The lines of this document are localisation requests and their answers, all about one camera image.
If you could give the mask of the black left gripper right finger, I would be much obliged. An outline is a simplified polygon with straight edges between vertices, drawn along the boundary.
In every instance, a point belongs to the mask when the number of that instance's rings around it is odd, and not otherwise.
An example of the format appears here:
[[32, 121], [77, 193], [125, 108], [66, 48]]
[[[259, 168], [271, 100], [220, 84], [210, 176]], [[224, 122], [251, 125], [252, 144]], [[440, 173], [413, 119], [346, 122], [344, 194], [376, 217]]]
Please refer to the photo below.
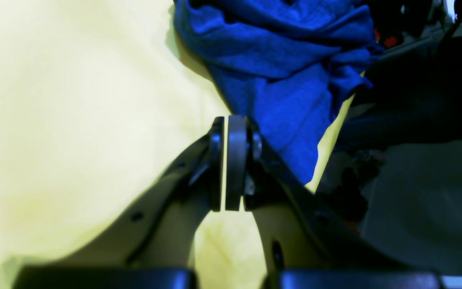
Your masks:
[[440, 276], [410, 267], [363, 241], [294, 178], [258, 126], [227, 123], [225, 209], [240, 203], [258, 227], [264, 289], [443, 289]]

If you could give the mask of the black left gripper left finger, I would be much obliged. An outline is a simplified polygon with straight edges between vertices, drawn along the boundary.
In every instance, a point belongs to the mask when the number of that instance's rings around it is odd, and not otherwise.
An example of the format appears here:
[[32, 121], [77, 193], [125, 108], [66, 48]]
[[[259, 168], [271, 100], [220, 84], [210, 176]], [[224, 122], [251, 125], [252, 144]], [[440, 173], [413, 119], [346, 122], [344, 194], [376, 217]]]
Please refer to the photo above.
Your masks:
[[195, 231], [221, 201], [224, 117], [94, 240], [46, 265], [29, 265], [15, 289], [196, 289], [188, 267]]

